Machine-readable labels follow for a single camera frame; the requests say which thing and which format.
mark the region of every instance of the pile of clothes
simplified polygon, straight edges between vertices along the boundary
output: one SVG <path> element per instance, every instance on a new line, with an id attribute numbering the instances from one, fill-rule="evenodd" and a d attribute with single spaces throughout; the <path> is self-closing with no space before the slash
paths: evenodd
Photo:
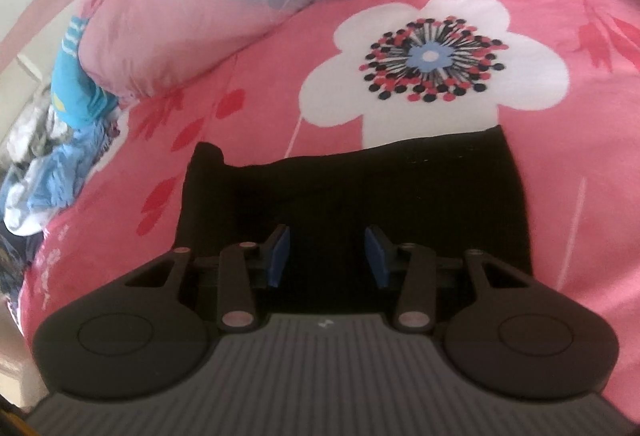
<path id="1" fill-rule="evenodd" d="M 118 106 L 117 97 L 98 86 L 80 63 L 80 43 L 91 13 L 83 11 L 82 17 L 72 17 L 56 57 L 51 82 L 55 111 L 66 124 L 77 128 L 90 126 Z"/>
<path id="2" fill-rule="evenodd" d="M 106 119 L 79 129 L 60 120 L 50 88 L 37 92 L 6 143 L 8 166 L 0 169 L 0 295 L 15 312 L 25 270 L 44 239 L 44 229 L 80 194 L 95 162 L 116 136 Z"/>

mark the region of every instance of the red leaf print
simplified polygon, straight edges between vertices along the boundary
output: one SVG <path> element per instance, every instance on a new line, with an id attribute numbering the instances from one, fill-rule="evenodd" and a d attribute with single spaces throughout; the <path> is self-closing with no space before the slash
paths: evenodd
<path id="1" fill-rule="evenodd" d="M 593 6 L 589 3 L 588 0 L 582 0 L 583 4 L 584 4 L 584 12 L 587 15 L 587 19 L 592 20 L 594 18 L 597 18 L 597 14 L 595 9 L 593 8 Z"/>
<path id="2" fill-rule="evenodd" d="M 145 204 L 142 206 L 141 212 L 154 211 L 161 207 L 164 207 L 169 201 L 171 194 L 174 192 L 175 184 L 178 182 L 178 177 L 174 176 L 160 182 L 154 190 L 146 197 Z"/>
<path id="3" fill-rule="evenodd" d="M 161 121 L 162 121 L 162 109 L 156 109 L 151 113 L 151 118 L 146 127 L 145 140 L 150 140 L 151 137 L 154 136 L 154 133 L 156 132 L 156 129 L 158 129 L 158 126 L 160 125 Z"/>
<path id="4" fill-rule="evenodd" d="M 622 55 L 622 57 L 631 61 L 636 67 L 636 70 L 640 71 L 640 50 L 609 27 L 607 27 L 607 31 L 609 32 L 609 37 L 611 38 L 613 47 L 620 55 Z"/>
<path id="5" fill-rule="evenodd" d="M 620 32 L 622 32 L 629 41 L 634 43 L 636 46 L 640 46 L 640 30 L 634 27 L 631 23 L 624 22 L 614 17 L 612 17 L 612 19 L 620 29 Z"/>
<path id="6" fill-rule="evenodd" d="M 169 117 L 171 115 L 170 103 L 165 101 L 162 104 L 162 126 L 166 126 L 166 123 L 169 121 Z"/>
<path id="7" fill-rule="evenodd" d="M 178 109 L 178 111 L 182 111 L 184 106 L 184 91 L 182 89 L 175 90 L 171 93 L 171 105 L 172 108 Z"/>
<path id="8" fill-rule="evenodd" d="M 600 63 L 604 63 L 609 71 L 613 70 L 607 38 L 605 38 L 595 23 L 582 25 L 578 29 L 578 39 L 580 40 L 580 48 L 577 51 L 587 50 L 591 56 L 591 64 L 593 64 L 594 68 L 599 68 Z"/>
<path id="9" fill-rule="evenodd" d="M 228 93 L 224 97 L 222 97 L 222 100 L 218 104 L 218 109 L 216 109 L 216 118 L 225 119 L 236 111 L 240 111 L 243 106 L 244 90 L 233 90 L 231 93 Z"/>
<path id="10" fill-rule="evenodd" d="M 183 129 L 178 134 L 178 136 L 175 137 L 174 144 L 171 146 L 171 151 L 179 151 L 183 147 L 186 147 L 191 142 L 193 142 L 200 133 L 203 125 L 204 117 L 193 121 L 191 124 L 185 127 L 185 129 Z"/>
<path id="11" fill-rule="evenodd" d="M 131 138 L 136 140 L 142 134 L 142 132 L 149 127 L 153 119 L 154 119 L 154 114 L 149 113 L 145 117 L 145 119 L 138 125 L 138 127 L 136 127 L 136 129 L 133 131 Z"/>
<path id="12" fill-rule="evenodd" d="M 136 229 L 136 234 L 139 236 L 146 236 L 151 230 L 156 226 L 158 220 L 161 218 L 164 209 L 158 209 L 155 211 L 151 211 L 147 214 L 142 221 L 138 224 L 138 228 Z"/>

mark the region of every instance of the pink comforter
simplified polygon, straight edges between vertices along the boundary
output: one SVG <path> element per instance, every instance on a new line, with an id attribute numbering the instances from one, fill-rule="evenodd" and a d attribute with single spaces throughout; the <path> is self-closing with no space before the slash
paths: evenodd
<path id="1" fill-rule="evenodd" d="M 120 138 L 78 203 L 50 225 L 27 276 L 27 338 L 56 309 L 171 246 L 199 140 L 247 165 L 499 123 L 526 189 L 536 276 L 612 324 L 622 351 L 606 396 L 640 421 L 639 10 L 640 0 L 316 3 L 206 76 L 124 115 Z M 477 75 L 486 90 L 452 77 L 441 83 L 446 92 L 418 93 L 413 80 L 384 77 L 370 92 L 365 56 L 386 55 L 372 44 L 428 19 L 465 20 L 450 33 L 491 40 L 454 74 Z M 427 48 L 422 60 L 437 62 L 439 52 Z M 476 71 L 481 61 L 489 68 Z M 401 83 L 410 90 L 397 91 Z"/>

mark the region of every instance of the gray ribbed surface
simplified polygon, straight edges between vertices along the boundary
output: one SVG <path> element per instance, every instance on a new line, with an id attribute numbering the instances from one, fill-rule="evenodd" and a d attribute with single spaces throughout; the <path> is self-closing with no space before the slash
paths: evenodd
<path id="1" fill-rule="evenodd" d="M 427 337 L 396 333 L 377 315 L 331 320 L 276 315 L 256 333 L 223 338 L 172 390 L 122 405 L 56 394 L 29 422 L 42 436 L 622 436 L 632 429 L 596 395 L 529 405 L 476 389 Z"/>

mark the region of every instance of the flower center pattern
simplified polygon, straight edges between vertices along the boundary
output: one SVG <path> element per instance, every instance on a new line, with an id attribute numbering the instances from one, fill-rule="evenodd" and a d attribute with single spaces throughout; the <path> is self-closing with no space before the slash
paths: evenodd
<path id="1" fill-rule="evenodd" d="M 496 52 L 509 46 L 499 39 L 477 36 L 478 29 L 465 20 L 449 16 L 443 22 L 419 19 L 406 28 L 387 32 L 371 45 L 360 71 L 369 91 L 386 100 L 405 93 L 411 102 L 451 102 L 467 91 L 483 92 L 491 70 L 505 66 Z"/>

